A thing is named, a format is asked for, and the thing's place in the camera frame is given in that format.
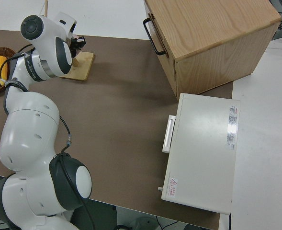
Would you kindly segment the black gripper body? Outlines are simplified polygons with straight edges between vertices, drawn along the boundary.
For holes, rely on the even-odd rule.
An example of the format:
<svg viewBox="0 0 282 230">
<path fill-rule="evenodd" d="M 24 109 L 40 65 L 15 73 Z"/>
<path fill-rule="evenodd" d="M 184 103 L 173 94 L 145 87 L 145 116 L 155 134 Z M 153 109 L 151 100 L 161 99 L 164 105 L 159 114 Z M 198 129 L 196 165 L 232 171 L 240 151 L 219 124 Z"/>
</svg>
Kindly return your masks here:
<svg viewBox="0 0 282 230">
<path fill-rule="evenodd" d="M 77 37 L 72 37 L 70 42 L 70 51 L 77 51 L 81 50 L 80 48 L 80 41 Z"/>
</svg>

